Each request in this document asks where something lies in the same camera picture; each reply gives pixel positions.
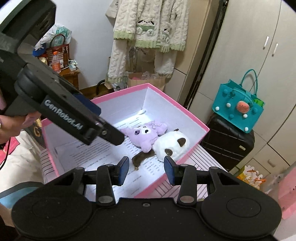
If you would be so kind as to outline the person's left hand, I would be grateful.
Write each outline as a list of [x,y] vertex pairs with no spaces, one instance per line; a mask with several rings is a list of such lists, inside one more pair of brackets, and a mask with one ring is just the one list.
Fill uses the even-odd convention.
[[0,144],[1,150],[4,149],[6,143],[11,137],[16,137],[20,134],[21,130],[27,128],[33,124],[33,122],[41,117],[41,114],[37,111],[29,113],[26,116],[6,116],[2,115],[2,112],[6,108],[6,101],[4,100],[3,93],[1,91],[1,129],[0,129]]

